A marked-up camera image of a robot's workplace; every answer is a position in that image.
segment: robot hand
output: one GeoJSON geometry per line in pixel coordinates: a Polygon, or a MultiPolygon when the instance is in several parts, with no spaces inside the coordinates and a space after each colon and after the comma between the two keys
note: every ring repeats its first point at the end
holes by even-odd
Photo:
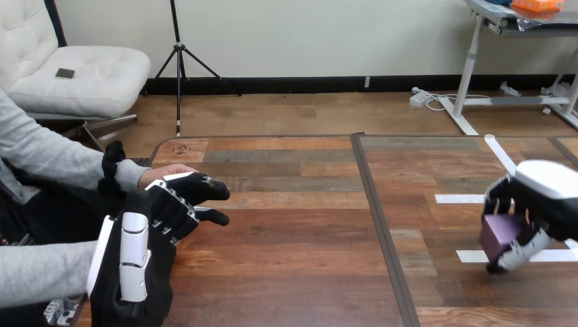
{"type": "MultiPolygon", "coordinates": [[[[194,187],[188,192],[197,200],[226,200],[229,191],[218,185],[207,196],[196,195],[194,187]]],[[[161,326],[172,302],[174,244],[199,221],[227,225],[228,217],[192,206],[165,181],[129,193],[123,212],[105,218],[89,271],[92,326],[161,326]]]]}
{"type": "Polygon", "coordinates": [[[197,228],[200,221],[217,225],[229,224],[227,215],[211,208],[195,206],[207,200],[228,200],[227,186],[211,177],[195,173],[165,176],[165,181],[154,181],[146,190],[153,198],[153,228],[176,243],[197,228]]]}
{"type": "Polygon", "coordinates": [[[578,235],[578,172],[558,163],[529,160],[521,162],[514,176],[505,176],[486,193],[485,215],[508,214],[528,217],[528,228],[487,266],[489,273],[512,270],[542,251],[552,241],[578,235]]]}

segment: gray sleeve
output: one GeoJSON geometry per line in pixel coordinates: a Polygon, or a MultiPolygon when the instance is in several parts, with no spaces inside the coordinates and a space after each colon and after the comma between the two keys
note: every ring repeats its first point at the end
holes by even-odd
{"type": "MultiPolygon", "coordinates": [[[[0,90],[0,156],[17,168],[60,183],[95,189],[103,178],[102,153],[43,128],[0,90]]],[[[119,163],[117,181],[133,189],[148,168],[119,163]]]]}
{"type": "Polygon", "coordinates": [[[85,293],[96,243],[0,247],[0,308],[85,293]]]}

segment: orange box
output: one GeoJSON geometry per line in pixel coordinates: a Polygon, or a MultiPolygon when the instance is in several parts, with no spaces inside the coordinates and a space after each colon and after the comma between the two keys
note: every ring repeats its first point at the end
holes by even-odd
{"type": "Polygon", "coordinates": [[[562,10],[564,0],[513,0],[512,5],[533,12],[552,12],[562,10]]]}

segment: purple cube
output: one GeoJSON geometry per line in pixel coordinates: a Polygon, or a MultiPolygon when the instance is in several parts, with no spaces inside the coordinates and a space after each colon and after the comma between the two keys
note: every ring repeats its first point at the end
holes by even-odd
{"type": "Polygon", "coordinates": [[[526,228],[530,228],[530,225],[524,216],[485,215],[480,244],[488,260],[492,262],[500,257],[526,228]]]}

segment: smartphone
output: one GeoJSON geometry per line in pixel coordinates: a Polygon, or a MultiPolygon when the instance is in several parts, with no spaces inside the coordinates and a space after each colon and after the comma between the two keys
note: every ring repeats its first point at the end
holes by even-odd
{"type": "Polygon", "coordinates": [[[56,73],[56,78],[60,78],[63,80],[71,80],[74,78],[74,73],[75,73],[74,70],[59,68],[56,73]]]}

